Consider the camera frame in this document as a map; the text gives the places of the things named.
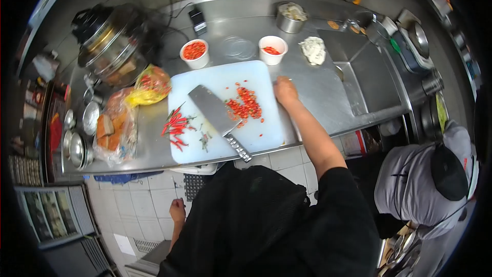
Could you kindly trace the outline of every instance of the cutting board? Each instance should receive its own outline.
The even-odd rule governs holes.
[[[262,61],[225,64],[178,74],[171,78],[172,90],[168,95],[169,112],[184,102],[181,114],[186,117],[196,117],[191,121],[191,125],[197,129],[197,131],[187,129],[183,135],[180,135],[181,140],[188,144],[183,147],[183,152],[170,144],[171,154],[176,163],[186,164],[237,156],[236,151],[210,125],[188,96],[191,90],[201,84],[222,100],[236,99],[238,93],[235,83],[255,91],[256,101],[262,109],[264,122],[261,123],[261,119],[249,117],[243,127],[234,128],[232,131],[234,137],[250,153],[273,149],[283,144],[279,109],[267,66]],[[207,145],[208,152],[202,149],[200,142],[202,132],[208,132],[212,136]]]

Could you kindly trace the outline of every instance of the tiled floor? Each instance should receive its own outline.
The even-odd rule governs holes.
[[[333,141],[344,155],[340,138],[335,137]],[[276,170],[292,182],[305,186],[311,205],[317,202],[314,198],[314,192],[318,189],[316,172],[303,145],[253,157],[248,164],[236,160],[235,165],[238,169],[262,165]],[[183,174],[164,171],[123,185],[96,182],[90,176],[85,183],[102,238],[123,276],[127,276],[125,264],[145,255],[138,251],[133,239],[155,242],[171,239],[173,221],[169,206],[173,199],[186,200]],[[192,202],[185,202],[185,205],[188,216]],[[121,251],[114,234],[128,237],[133,252],[127,252],[132,254]]]

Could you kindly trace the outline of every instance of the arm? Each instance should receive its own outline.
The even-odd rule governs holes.
[[[184,210],[185,205],[183,199],[174,199],[169,208],[169,213],[174,221],[173,237],[171,238],[171,246],[169,246],[169,252],[173,249],[174,243],[178,240],[181,230],[185,225],[184,220],[186,218],[186,212]]]
[[[329,169],[347,168],[345,160],[325,129],[299,100],[294,84],[286,76],[277,77],[275,96],[299,128],[304,147],[316,169],[318,181]]]

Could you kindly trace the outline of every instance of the faucet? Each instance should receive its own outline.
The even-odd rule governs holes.
[[[359,22],[362,20],[365,20],[364,16],[362,16],[363,14],[369,14],[372,22],[377,21],[376,14],[374,14],[373,12],[371,12],[369,10],[359,10],[359,11],[355,11],[353,16],[351,16],[345,20],[345,22],[343,23],[342,29],[345,30],[345,29],[347,29],[348,25],[352,25],[352,26],[354,26],[355,29],[360,30],[361,26],[359,25]]]

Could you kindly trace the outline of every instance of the yellow plastic bag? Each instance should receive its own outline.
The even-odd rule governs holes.
[[[134,90],[125,98],[130,107],[150,105],[161,101],[171,91],[171,79],[161,68],[149,64],[140,73]]]

